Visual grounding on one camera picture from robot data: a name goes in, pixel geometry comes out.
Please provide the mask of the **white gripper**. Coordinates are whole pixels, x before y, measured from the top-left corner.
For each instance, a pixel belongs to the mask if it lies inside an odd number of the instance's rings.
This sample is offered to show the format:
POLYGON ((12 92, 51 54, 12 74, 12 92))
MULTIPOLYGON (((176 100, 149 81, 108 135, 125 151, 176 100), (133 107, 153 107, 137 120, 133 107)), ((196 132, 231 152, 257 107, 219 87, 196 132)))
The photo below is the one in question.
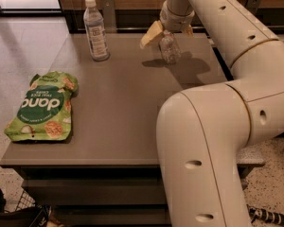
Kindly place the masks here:
POLYGON ((168 2, 165 1, 160 11, 160 21, 152 23, 147 33, 142 37, 140 47, 145 48, 159 44, 164 37, 164 29, 172 33, 182 32, 192 36, 193 28, 191 22, 194 15, 194 11, 191 11, 188 15, 176 15, 168 8, 168 2))

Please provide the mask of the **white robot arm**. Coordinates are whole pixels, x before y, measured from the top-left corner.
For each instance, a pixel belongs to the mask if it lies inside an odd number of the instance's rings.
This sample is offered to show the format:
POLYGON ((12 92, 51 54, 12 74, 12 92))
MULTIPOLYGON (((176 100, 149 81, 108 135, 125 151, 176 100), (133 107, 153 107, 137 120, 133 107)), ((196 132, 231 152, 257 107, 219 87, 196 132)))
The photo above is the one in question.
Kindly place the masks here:
POLYGON ((237 0, 167 0, 164 29, 197 16, 233 80, 186 89, 161 107, 158 158, 172 227, 252 227, 237 152, 284 132, 284 43, 237 0))

